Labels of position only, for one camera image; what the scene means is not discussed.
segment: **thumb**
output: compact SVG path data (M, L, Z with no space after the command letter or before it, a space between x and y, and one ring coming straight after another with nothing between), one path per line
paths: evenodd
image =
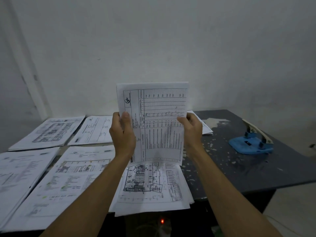
M121 121L124 125L124 131L133 131L132 125L131 125L131 118L127 111L122 113Z
M184 126L184 129L187 129L191 126L189 120L185 117L177 117L177 120Z

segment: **white paper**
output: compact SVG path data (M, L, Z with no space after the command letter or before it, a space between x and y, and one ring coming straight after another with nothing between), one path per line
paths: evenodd
M188 82L117 84L118 108L129 112L136 136L130 165L143 161L181 164Z
M207 135L207 134L213 133L211 128L208 127L207 124L205 124L205 122L203 120L201 120L193 111L188 111L188 112L193 113L198 118L198 120L202 123L202 125L203 125L202 135Z
M53 161L59 147L0 154L0 229Z
M62 146L78 128L84 117L48 119L18 143L11 146L9 151Z
M69 147L13 215L4 231L46 229L114 158L114 146Z
M83 122L80 130L68 145L85 145L112 142L109 129L112 116L89 116Z
M172 163L129 166L124 171L110 211L121 216L189 209L193 198L183 179L180 167Z

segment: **person's left hand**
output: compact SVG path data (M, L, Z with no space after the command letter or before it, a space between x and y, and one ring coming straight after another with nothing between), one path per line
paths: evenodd
M131 158L136 147L136 137L131 125L130 115L126 111L122 114L122 124L124 130L121 127L119 113L114 112L110 135L115 147L115 156Z

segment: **table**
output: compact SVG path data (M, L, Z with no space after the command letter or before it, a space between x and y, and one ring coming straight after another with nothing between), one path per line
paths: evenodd
M212 128L213 135L203 135L202 143L210 158L231 183L244 195L269 192L278 188L316 182L316 163L281 141L268 135L274 143L271 154L243 155L228 141L243 136L242 119L228 110L195 111L200 119L227 119ZM181 167L194 200L206 199L202 183L192 161L184 157Z

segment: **person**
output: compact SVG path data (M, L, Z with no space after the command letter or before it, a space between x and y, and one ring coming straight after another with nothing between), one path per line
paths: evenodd
M226 237L280 237L277 229L230 183L204 151L202 124L194 114L178 117L184 126L184 145L203 184L210 206ZM113 114L110 134L115 157L94 182L41 234L52 236L97 236L109 211L121 176L136 146L127 112Z

